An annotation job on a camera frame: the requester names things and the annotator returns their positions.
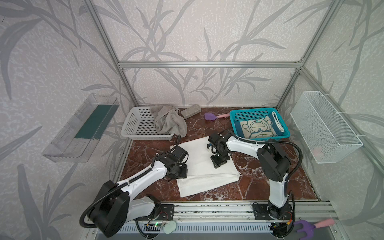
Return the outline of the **white towel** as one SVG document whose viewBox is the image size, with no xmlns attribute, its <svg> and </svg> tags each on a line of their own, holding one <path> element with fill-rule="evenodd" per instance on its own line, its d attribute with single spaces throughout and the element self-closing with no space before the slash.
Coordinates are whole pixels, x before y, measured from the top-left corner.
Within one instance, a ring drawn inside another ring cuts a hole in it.
<svg viewBox="0 0 384 240">
<path fill-rule="evenodd" d="M 187 178 L 177 179 L 182 198 L 237 182 L 240 178 L 232 159 L 217 169 L 214 167 L 208 143 L 208 137 L 204 137 L 179 145 L 189 154 Z"/>
</svg>

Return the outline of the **teal plastic basket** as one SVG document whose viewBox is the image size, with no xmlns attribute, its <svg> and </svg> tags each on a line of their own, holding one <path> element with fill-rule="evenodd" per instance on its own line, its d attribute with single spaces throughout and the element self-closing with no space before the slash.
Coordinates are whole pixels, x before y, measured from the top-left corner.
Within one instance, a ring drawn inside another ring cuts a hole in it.
<svg viewBox="0 0 384 240">
<path fill-rule="evenodd" d="M 283 118 L 281 115 L 278 113 L 278 111 L 275 108 L 257 108 L 257 109 L 245 109 L 245 110 L 233 110 L 230 112 L 230 120 L 233 126 L 233 131 L 236 136 L 237 135 L 237 130 L 236 130 L 236 122 L 238 121 L 246 121 L 246 120 L 256 120 L 256 119 L 261 119 L 264 118 L 266 115 L 270 114 L 272 111 L 275 111 L 278 115 L 279 121 L 283 125 L 284 129 L 288 132 L 287 134 L 284 134 L 283 136 L 280 137 L 274 137 L 274 138 L 263 138 L 263 139 L 248 139 L 248 140 L 253 140 L 253 141 L 268 141 L 268 140 L 275 140 L 279 141 L 281 139 L 289 138 L 291 136 L 291 133 L 285 124 Z"/>
</svg>

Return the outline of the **white perforated plastic basket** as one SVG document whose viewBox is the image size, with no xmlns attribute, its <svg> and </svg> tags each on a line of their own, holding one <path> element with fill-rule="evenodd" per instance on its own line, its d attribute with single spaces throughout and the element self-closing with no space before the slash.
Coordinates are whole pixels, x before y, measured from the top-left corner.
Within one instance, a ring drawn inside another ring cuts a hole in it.
<svg viewBox="0 0 384 240">
<path fill-rule="evenodd" d="M 169 141 L 173 135 L 159 134 L 150 107 L 134 107 L 122 126 L 121 136 L 135 141 Z"/>
</svg>

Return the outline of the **blue beige Doraemon towel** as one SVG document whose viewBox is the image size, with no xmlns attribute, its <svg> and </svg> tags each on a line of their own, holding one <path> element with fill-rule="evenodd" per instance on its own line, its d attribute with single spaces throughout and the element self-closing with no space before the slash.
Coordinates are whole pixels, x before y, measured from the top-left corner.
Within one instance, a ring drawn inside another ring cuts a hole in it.
<svg viewBox="0 0 384 240">
<path fill-rule="evenodd" d="M 245 139 L 269 139 L 288 133 L 275 111 L 261 119 L 238 121 L 235 126 L 237 135 Z"/>
</svg>

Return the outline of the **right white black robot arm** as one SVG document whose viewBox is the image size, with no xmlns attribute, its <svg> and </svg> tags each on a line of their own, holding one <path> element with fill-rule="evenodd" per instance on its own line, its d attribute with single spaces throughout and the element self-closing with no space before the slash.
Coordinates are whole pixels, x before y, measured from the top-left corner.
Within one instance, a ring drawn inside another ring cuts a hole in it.
<svg viewBox="0 0 384 240">
<path fill-rule="evenodd" d="M 209 136 L 208 141 L 207 148 L 213 153 L 211 160 L 216 169 L 226 164 L 234 152 L 259 160 L 262 170 L 270 182 L 267 213 L 272 218 L 277 219 L 290 209 L 287 185 L 303 161 L 303 153 L 296 144 L 272 139 L 268 141 L 244 139 L 231 131 L 225 135 L 222 132 L 213 133 Z M 298 151 L 299 160 L 292 170 L 290 170 L 291 159 L 286 155 L 281 144 L 291 145 Z"/>
</svg>

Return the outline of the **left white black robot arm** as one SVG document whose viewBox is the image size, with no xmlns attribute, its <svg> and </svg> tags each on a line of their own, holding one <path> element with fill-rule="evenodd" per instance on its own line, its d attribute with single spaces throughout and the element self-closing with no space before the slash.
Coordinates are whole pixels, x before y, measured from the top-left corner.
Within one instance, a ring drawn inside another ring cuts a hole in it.
<svg viewBox="0 0 384 240">
<path fill-rule="evenodd" d="M 161 179 L 185 179 L 188 175 L 189 154 L 180 146 L 154 156 L 150 165 L 135 175 L 121 180 L 105 182 L 93 203 L 81 214 L 79 224 L 85 229 L 99 229 L 105 237 L 115 235 L 126 222 L 139 223 L 140 218 L 150 221 L 160 217 L 161 202 L 154 197 L 137 196 Z"/>
</svg>

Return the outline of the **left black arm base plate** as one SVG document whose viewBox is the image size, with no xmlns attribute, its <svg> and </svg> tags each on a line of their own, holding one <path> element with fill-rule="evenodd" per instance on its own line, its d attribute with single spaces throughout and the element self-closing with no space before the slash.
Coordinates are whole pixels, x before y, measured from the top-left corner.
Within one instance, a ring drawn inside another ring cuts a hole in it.
<svg viewBox="0 0 384 240">
<path fill-rule="evenodd" d="M 173 204 L 156 204 L 150 214 L 152 220 L 171 221 L 175 213 L 175 205 Z"/>
</svg>

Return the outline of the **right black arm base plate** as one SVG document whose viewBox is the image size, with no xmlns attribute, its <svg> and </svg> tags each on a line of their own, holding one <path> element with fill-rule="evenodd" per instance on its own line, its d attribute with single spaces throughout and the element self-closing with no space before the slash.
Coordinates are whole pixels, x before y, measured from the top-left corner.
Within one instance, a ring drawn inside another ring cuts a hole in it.
<svg viewBox="0 0 384 240">
<path fill-rule="evenodd" d="M 252 209 L 256 220 L 288 221 L 292 220 L 294 215 L 293 207 L 288 202 L 286 202 L 281 208 L 276 207 L 270 202 L 267 204 L 254 202 L 252 204 Z"/>
</svg>

